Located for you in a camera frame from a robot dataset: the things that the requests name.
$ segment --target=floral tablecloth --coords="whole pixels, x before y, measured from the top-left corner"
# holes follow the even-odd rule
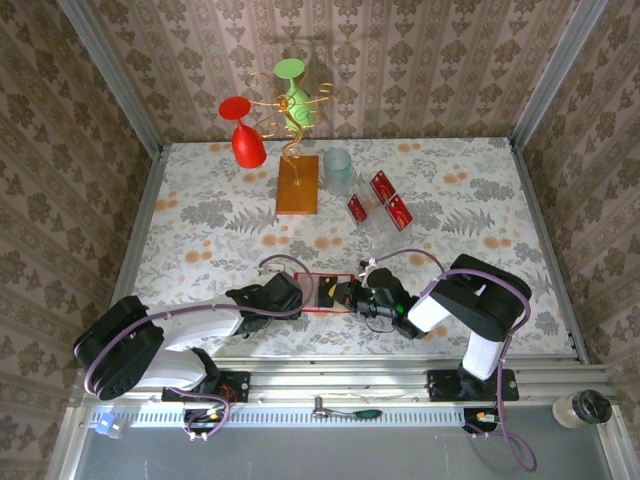
[[[266,142],[264,165],[242,170],[229,144],[172,145],[134,293],[147,303],[205,300],[255,282],[258,262],[274,253],[293,255],[314,272],[356,273],[359,261],[370,257],[369,241],[344,202],[323,189],[322,171],[317,215],[275,215],[282,146]],[[412,212],[414,225],[394,250],[426,248],[445,264],[467,253],[527,281],[533,315],[516,334],[512,354],[572,355],[505,139],[320,140],[303,142],[302,151],[322,159],[331,147],[351,153],[361,179],[384,169]],[[412,294],[437,274],[419,254],[385,266]],[[451,356],[464,353],[468,334],[448,318],[412,341],[395,332],[373,333],[354,315],[305,313],[297,321],[274,321],[248,339],[206,338],[188,346],[218,356]]]

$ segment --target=plastic bottle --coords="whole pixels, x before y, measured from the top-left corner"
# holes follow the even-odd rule
[[[611,414],[611,402],[595,390],[575,392],[553,403],[553,416],[565,428],[606,423]]]

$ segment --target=patterned wallpaper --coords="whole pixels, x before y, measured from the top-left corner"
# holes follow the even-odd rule
[[[149,167],[55,2],[0,2],[0,477],[42,478]]]
[[[508,136],[577,0],[87,0],[164,143],[228,140],[254,71],[339,87],[316,138]],[[266,115],[255,108],[254,120]]]
[[[640,2],[610,1],[525,150],[591,355],[640,452]]]

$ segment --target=glass cup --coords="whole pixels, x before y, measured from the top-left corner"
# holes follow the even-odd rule
[[[330,148],[322,157],[324,186],[333,195],[345,195],[353,185],[355,170],[351,155],[344,148]]]

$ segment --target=gray floor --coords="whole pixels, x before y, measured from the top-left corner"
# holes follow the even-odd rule
[[[256,479],[609,479],[595,427],[567,430],[550,408],[520,407],[510,429],[538,456],[519,470],[502,438],[471,441],[462,430],[421,428],[226,428],[208,442],[177,429],[131,429],[121,440],[90,432],[76,478]]]

